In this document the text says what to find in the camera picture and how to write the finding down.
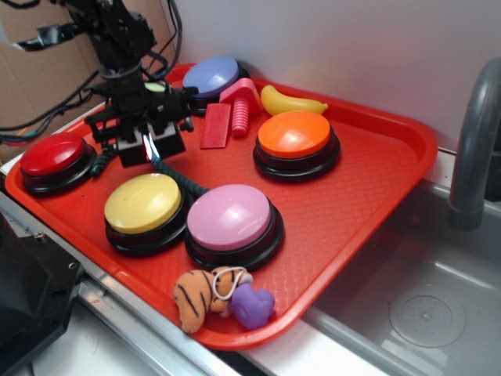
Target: tiger plush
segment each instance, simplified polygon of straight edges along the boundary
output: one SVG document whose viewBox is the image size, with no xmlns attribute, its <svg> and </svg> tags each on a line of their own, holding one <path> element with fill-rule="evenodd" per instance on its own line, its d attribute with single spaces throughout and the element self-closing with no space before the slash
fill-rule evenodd
<svg viewBox="0 0 501 376">
<path fill-rule="evenodd" d="M 208 311 L 222 317 L 231 315 L 229 298 L 234 289 L 252 282 L 244 268 L 220 266 L 211 272 L 191 270 L 182 274 L 174 287 L 174 300 L 179 308 L 181 329 L 187 334 L 197 332 Z"/>
</svg>

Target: red tray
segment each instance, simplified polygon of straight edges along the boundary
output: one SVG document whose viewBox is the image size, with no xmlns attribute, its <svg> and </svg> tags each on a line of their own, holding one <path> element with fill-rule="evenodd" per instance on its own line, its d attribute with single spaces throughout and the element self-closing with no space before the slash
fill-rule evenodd
<svg viewBox="0 0 501 376">
<path fill-rule="evenodd" d="M 179 83 L 191 66 L 169 76 Z M 268 82 L 254 79 L 258 91 Z M 285 242 L 278 255 L 253 272 L 254 288 L 276 297 L 276 313 L 266 327 L 245 330 L 230 317 L 207 315 L 193 336 L 212 349 L 240 350 L 259 345 L 289 328 L 360 249 L 433 164 L 438 146 L 424 125 L 408 118 L 309 92 L 274 86 L 289 96 L 329 104 L 324 116 L 341 141 L 341 158 L 325 176 L 307 183 L 278 183 L 254 167 L 252 150 L 260 124 L 250 120 L 244 139 L 231 139 L 225 149 L 200 149 L 204 120 L 194 118 L 195 132 L 183 132 L 187 151 L 167 163 L 203 186 L 243 183 L 261 190 L 278 208 L 285 223 Z M 83 121 L 67 129 L 95 146 Z M 147 172 L 148 164 L 122 168 L 116 158 L 98 179 L 57 197 L 34 198 L 23 188 L 19 163 L 7 176 L 6 188 L 28 210 L 73 246 L 136 293 L 173 323 L 180 325 L 172 297 L 178 277 L 197 269 L 184 244 L 149 258 L 127 258 L 106 239 L 103 208 L 122 183 Z"/>
</svg>

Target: stainless steel basin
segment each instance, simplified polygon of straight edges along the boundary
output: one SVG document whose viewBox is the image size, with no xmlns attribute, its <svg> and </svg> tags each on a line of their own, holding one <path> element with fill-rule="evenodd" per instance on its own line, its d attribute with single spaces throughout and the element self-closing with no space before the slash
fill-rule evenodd
<svg viewBox="0 0 501 376">
<path fill-rule="evenodd" d="M 501 374 L 501 210 L 460 232 L 448 195 L 422 181 L 304 320 L 389 374 Z"/>
</svg>

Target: white wall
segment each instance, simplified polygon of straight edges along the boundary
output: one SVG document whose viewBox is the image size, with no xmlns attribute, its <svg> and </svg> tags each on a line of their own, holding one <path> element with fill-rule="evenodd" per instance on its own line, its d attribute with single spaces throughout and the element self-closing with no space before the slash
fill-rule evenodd
<svg viewBox="0 0 501 376">
<path fill-rule="evenodd" d="M 501 55 L 499 0 L 176 0 L 182 63 L 252 74 L 415 118 L 454 149 L 474 81 Z"/>
</svg>

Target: purple heart toy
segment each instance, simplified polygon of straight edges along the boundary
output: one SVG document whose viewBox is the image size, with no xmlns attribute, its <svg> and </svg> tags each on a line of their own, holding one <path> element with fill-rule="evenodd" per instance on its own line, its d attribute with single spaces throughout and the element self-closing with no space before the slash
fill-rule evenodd
<svg viewBox="0 0 501 376">
<path fill-rule="evenodd" d="M 273 314 L 275 297 L 268 290 L 254 291 L 251 284 L 240 285 L 232 296 L 233 314 L 249 330 L 264 327 Z"/>
</svg>

